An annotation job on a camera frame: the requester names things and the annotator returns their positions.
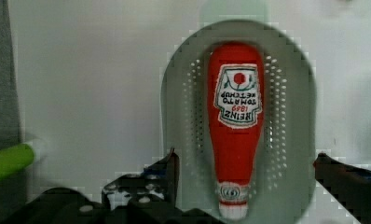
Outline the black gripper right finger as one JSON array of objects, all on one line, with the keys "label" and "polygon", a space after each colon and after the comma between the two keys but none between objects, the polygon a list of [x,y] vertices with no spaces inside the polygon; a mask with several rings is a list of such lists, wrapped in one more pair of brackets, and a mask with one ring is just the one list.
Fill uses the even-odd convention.
[{"label": "black gripper right finger", "polygon": [[371,224],[371,171],[319,153],[315,179],[361,224]]}]

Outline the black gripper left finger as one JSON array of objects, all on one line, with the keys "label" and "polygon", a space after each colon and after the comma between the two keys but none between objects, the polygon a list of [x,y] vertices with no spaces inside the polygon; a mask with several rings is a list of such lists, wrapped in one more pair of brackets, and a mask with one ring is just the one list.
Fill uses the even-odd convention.
[{"label": "black gripper left finger", "polygon": [[102,203],[110,210],[104,224],[180,224],[175,207],[179,157],[174,148],[141,173],[125,174],[105,185]]}]

